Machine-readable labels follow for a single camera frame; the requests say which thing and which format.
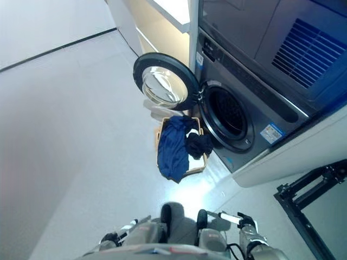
tiled floor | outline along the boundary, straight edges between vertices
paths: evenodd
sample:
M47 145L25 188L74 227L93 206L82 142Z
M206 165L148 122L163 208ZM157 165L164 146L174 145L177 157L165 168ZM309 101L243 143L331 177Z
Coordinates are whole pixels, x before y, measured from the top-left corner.
M193 242L191 219L200 208L242 211L290 259L314 259L273 198L277 186L298 176L241 188L214 153L203 173L178 185L160 175L159 123L132 80L135 59L112 32L0 75L0 151L7 162L0 224L8 242L1 259L73 259L133 218L158 217L165 202L184 207L185 217L175 211L172 242ZM237 239L230 230L229 242Z

washing machine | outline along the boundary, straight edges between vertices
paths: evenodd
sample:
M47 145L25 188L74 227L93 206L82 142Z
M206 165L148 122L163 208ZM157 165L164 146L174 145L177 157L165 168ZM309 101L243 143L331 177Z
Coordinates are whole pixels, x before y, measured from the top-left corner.
M199 117L214 151L234 172L297 128L307 115L202 30L198 39L195 73L171 56L147 53L134 64L134 81L156 105Z

door glass window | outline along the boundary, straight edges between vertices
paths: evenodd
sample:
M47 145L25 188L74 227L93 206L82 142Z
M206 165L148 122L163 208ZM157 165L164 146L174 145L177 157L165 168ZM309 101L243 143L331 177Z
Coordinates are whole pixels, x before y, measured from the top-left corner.
M163 67L146 68L142 79L142 92L159 106L174 108L188 96L187 87L181 78Z

air vent grille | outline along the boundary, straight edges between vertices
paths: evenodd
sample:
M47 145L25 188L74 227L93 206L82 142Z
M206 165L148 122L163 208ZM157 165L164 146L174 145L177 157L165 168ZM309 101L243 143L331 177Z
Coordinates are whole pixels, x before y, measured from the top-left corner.
M346 49L346 44L297 19L272 65L309 88Z

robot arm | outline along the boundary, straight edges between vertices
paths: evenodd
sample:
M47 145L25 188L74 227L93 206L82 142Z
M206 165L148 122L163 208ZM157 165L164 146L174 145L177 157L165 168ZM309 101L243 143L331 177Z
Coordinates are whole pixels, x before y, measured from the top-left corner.
M268 245L266 238L258 233L258 225L252 217L242 213L230 216L222 212L219 217L236 224L240 229L240 248L245 259L288 260L281 250Z

